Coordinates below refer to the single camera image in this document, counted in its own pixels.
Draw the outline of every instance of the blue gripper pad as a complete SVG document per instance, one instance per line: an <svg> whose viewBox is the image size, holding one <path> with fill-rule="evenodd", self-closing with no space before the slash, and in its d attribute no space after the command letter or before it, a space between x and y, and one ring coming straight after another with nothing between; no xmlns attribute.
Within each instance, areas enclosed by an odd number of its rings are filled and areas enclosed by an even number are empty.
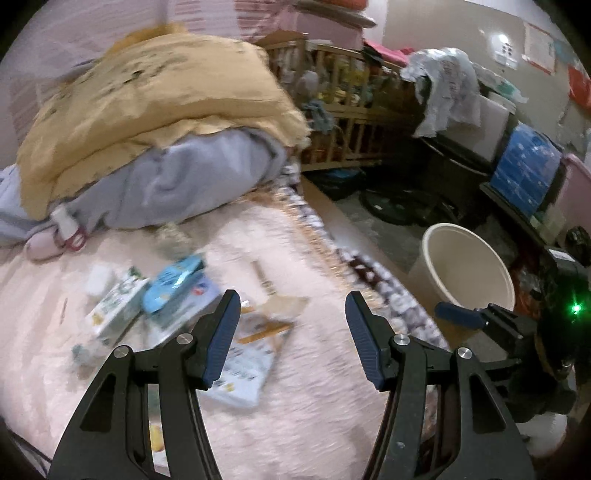
<svg viewBox="0 0 591 480"><path fill-rule="evenodd" d="M435 305L435 316L472 330L479 330L486 325L486 320L478 310L469 310L447 301Z"/></svg>
<svg viewBox="0 0 591 480"><path fill-rule="evenodd" d="M384 317L374 315L358 291L345 300L345 316L367 379L383 391L385 370L391 363L389 340L394 331Z"/></svg>
<svg viewBox="0 0 591 480"><path fill-rule="evenodd" d="M207 388L210 388L222 374L239 319L240 297L235 290L226 290L216 311L203 316L193 329L193 335L197 338L197 348L206 349L202 380Z"/></svg>

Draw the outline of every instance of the orange item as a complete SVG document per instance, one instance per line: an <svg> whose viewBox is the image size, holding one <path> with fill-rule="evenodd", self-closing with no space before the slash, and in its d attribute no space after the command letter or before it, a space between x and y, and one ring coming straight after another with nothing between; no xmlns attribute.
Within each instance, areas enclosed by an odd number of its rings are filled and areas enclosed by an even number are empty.
<svg viewBox="0 0 591 480"><path fill-rule="evenodd" d="M569 65L569 84L570 98L591 112L591 80L583 72Z"/></svg>
<svg viewBox="0 0 591 480"><path fill-rule="evenodd" d="M350 8L351 10L365 10L368 7L368 0L320 0L322 3Z"/></svg>

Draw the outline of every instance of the red bag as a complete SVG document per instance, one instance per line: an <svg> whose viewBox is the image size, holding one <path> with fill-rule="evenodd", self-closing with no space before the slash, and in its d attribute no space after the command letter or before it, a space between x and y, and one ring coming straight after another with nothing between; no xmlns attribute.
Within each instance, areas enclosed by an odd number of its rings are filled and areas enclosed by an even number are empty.
<svg viewBox="0 0 591 480"><path fill-rule="evenodd" d="M569 97L591 113L591 80L569 65Z"/></svg>

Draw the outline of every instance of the yellow comforter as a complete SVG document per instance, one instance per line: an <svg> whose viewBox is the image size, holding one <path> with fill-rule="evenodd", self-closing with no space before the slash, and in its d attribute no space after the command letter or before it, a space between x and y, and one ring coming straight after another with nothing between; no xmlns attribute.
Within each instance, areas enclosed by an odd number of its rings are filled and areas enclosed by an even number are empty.
<svg viewBox="0 0 591 480"><path fill-rule="evenodd" d="M110 52L39 111L18 151L21 201L34 219L189 132L254 127L286 147L309 134L306 120L249 43L174 33Z"/></svg>

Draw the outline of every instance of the wall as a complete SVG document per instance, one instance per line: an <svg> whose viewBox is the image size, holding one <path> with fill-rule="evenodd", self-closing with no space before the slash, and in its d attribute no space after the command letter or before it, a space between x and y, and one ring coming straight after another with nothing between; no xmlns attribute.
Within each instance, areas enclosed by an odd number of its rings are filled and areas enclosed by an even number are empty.
<svg viewBox="0 0 591 480"><path fill-rule="evenodd" d="M388 3L388 0L369 0L368 7L363 10L366 16L373 18L377 23L373 28L363 29L363 36L368 40L382 43L388 14Z"/></svg>
<svg viewBox="0 0 591 480"><path fill-rule="evenodd" d="M503 68L492 59L490 38L505 34L519 60L517 70ZM567 67L557 61L550 76L521 60L525 41L523 20L513 15L465 0L391 0L384 31L388 48L457 47L472 61L503 75L519 88L529 102L518 105L518 117L552 140L583 148L581 134L586 115L570 107L564 127L557 125L569 94Z"/></svg>
<svg viewBox="0 0 591 480"><path fill-rule="evenodd" d="M507 14L519 17L526 22L540 27L556 40L566 41L560 29L554 25L550 16L544 12L534 0L466 0L473 4L494 8Z"/></svg>

